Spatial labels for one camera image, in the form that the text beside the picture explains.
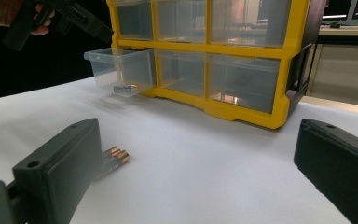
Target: hand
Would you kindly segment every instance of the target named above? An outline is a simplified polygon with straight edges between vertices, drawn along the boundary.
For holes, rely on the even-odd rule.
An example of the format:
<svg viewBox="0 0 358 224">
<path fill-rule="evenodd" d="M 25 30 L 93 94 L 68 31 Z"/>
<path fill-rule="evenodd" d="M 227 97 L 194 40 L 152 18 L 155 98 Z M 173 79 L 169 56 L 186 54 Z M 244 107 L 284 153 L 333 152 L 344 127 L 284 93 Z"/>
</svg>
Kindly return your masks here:
<svg viewBox="0 0 358 224">
<path fill-rule="evenodd" d="M 0 0 L 0 26 L 9 26 L 17 12 L 19 11 L 24 0 Z M 42 9 L 43 4 L 36 4 L 35 15 L 36 18 L 40 10 Z M 48 33 L 48 26 L 51 24 L 51 18 L 54 16 L 55 12 L 53 11 L 43 26 L 37 27 L 31 32 L 33 35 L 45 35 Z"/>
</svg>

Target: black background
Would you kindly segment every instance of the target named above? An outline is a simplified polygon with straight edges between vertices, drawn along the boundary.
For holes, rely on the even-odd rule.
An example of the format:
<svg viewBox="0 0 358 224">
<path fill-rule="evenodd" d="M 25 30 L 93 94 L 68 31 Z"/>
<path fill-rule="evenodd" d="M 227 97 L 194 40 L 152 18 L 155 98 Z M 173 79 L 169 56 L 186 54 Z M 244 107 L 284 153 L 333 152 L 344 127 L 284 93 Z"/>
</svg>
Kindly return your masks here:
<svg viewBox="0 0 358 224">
<path fill-rule="evenodd" d="M 79 5 L 111 27 L 109 7 L 100 0 L 78 0 Z M 0 97 L 51 87 L 92 77 L 86 51 L 109 48 L 98 37 L 92 37 L 76 26 L 67 35 L 55 30 L 61 15 L 56 13 L 43 36 L 31 35 L 21 51 L 2 44 L 7 30 L 0 27 Z"/>
</svg>

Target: plastic drawer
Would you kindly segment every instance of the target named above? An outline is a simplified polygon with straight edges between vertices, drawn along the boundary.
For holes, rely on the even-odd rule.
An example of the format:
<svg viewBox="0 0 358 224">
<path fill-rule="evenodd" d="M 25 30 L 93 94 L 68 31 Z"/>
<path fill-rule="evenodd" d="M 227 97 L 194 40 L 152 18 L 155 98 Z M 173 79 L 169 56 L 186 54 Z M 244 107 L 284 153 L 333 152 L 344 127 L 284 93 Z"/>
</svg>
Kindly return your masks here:
<svg viewBox="0 0 358 224">
<path fill-rule="evenodd" d="M 153 53 L 109 48 L 86 52 L 84 58 L 91 62 L 98 87 L 128 97 L 154 86 Z"/>
<path fill-rule="evenodd" d="M 205 0 L 154 0 L 158 40 L 205 43 Z"/>
<path fill-rule="evenodd" d="M 272 112 L 279 60 L 209 54 L 208 62 L 211 98 Z"/>
<path fill-rule="evenodd" d="M 211 43 L 281 47 L 291 0 L 212 0 Z"/>
<path fill-rule="evenodd" d="M 116 0 L 120 35 L 123 39 L 152 40 L 151 4 L 147 0 Z"/>
<path fill-rule="evenodd" d="M 204 93 L 205 54 L 156 50 L 161 73 L 161 86 L 196 96 Z"/>
</svg>

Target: white table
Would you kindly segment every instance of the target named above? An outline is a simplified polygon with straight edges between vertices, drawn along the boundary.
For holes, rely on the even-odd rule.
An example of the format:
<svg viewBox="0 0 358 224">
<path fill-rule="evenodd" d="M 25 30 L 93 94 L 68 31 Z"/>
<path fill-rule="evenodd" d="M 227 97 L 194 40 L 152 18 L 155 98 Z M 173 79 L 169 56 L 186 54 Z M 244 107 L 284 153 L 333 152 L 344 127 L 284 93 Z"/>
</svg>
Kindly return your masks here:
<svg viewBox="0 0 358 224">
<path fill-rule="evenodd" d="M 358 114 L 300 103 L 278 131 L 97 89 L 93 78 L 0 98 L 0 179 L 72 123 L 98 118 L 124 165 L 92 184 L 71 223 L 349 223 L 293 163 L 303 118 L 358 136 Z"/>
</svg>

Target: desk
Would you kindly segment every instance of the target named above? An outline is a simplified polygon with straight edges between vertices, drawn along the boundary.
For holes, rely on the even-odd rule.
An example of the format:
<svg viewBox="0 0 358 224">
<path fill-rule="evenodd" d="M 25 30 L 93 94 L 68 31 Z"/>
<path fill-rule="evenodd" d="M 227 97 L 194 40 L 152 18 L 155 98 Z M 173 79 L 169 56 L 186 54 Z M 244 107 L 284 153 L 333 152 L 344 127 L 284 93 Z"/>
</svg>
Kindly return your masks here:
<svg viewBox="0 0 358 224">
<path fill-rule="evenodd" d="M 321 28 L 307 95 L 358 105 L 358 26 Z"/>
<path fill-rule="evenodd" d="M 358 114 L 300 103 L 279 131 L 136 95 L 113 96 L 92 78 L 0 98 L 0 179 L 68 125 L 98 118 L 103 150 L 124 165 L 92 184 L 71 223 L 349 223 L 293 163 L 303 118 L 358 136 Z"/>
</svg>

